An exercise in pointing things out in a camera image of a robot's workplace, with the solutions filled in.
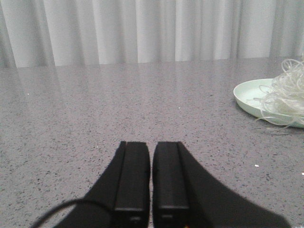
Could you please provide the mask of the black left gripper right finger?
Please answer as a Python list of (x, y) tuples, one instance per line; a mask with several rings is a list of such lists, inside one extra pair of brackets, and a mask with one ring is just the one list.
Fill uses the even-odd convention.
[(159, 142), (153, 157), (156, 228), (288, 228), (282, 216), (227, 188), (181, 142)]

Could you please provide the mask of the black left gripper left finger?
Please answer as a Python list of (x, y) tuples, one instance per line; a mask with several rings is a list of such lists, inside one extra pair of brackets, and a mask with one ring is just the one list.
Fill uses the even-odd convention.
[(146, 143), (121, 142), (109, 166), (84, 197), (106, 205), (110, 211), (79, 204), (56, 227), (146, 228), (150, 214), (149, 184)]

